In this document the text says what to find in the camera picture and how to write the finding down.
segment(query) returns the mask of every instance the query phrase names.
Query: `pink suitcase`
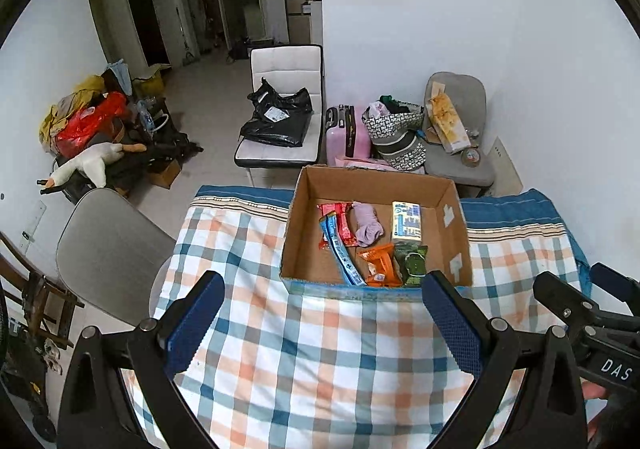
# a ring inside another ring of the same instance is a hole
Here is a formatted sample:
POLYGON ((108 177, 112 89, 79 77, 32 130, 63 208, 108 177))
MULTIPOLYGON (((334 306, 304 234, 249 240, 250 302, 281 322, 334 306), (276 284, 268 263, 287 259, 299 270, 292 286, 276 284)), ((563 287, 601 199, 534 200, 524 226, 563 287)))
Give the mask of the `pink suitcase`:
POLYGON ((362 111, 353 106, 328 108, 325 114, 326 162, 335 166, 335 158, 369 158, 371 140, 362 122, 362 111))

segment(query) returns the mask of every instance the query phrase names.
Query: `checkered tablecloth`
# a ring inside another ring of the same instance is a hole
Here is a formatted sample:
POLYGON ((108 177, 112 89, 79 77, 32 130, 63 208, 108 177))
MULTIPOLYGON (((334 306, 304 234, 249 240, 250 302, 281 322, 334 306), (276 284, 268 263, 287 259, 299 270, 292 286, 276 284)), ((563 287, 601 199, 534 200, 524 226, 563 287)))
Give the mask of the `checkered tablecloth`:
MULTIPOLYGON (((222 274, 226 299, 176 384, 220 448, 427 447, 471 376, 421 303, 289 295, 278 266, 290 198, 290 191, 203 187, 194 199, 154 315, 206 270, 222 274)), ((559 323, 532 295, 544 270, 579 285, 579 248, 572 250, 553 205, 529 191, 463 209, 474 269, 465 296, 515 329, 559 323)), ((514 374, 485 445, 497 440, 522 375, 514 374)), ((164 447, 135 376, 126 381, 149 441, 164 447)))

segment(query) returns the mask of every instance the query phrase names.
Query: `black and white patterned bag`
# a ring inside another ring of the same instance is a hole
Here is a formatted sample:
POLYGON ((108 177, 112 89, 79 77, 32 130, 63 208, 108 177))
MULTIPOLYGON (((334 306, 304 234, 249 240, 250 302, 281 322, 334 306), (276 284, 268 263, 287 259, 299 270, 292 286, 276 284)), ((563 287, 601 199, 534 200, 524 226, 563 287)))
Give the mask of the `black and white patterned bag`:
POLYGON ((424 142, 415 134, 422 128, 424 108, 405 102, 399 104, 407 107, 409 112, 373 118, 367 108, 362 114, 362 121, 383 160, 394 169, 414 171, 426 160, 424 142))

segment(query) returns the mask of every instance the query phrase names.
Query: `brown wooden chair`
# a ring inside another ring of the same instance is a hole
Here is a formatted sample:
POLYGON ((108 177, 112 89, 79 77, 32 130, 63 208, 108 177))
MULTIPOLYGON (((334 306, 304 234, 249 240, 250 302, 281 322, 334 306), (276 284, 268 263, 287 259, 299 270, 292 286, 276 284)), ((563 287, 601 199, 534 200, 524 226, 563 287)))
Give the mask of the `brown wooden chair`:
POLYGON ((27 327, 31 335, 48 337, 62 349, 66 349, 67 346, 73 348, 74 345, 68 338, 71 320, 76 306, 84 308, 84 303, 79 302, 72 292, 50 282, 2 232, 0 232, 0 243, 4 243, 15 259, 29 272, 29 278, 27 279, 0 254, 0 275, 20 291, 22 298, 19 299, 6 290, 4 290, 4 296, 22 306, 24 318, 27 321, 27 327), (49 294, 57 295, 64 301, 58 320, 44 313, 49 294), (45 320, 52 324, 57 324, 58 331, 56 334, 49 331, 44 323, 45 320))

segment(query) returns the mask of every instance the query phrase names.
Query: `stuffed animal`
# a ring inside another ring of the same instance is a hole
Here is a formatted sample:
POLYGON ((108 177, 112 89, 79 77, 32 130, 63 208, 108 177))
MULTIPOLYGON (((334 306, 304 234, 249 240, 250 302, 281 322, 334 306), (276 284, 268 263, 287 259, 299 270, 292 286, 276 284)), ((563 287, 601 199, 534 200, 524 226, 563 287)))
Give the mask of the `stuffed animal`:
POLYGON ((106 166, 120 160, 126 152, 144 151, 146 151, 144 144, 128 145, 110 142, 94 144, 55 169, 44 187, 49 189, 65 184, 76 170, 89 178, 96 187, 104 187, 107 185, 106 166))

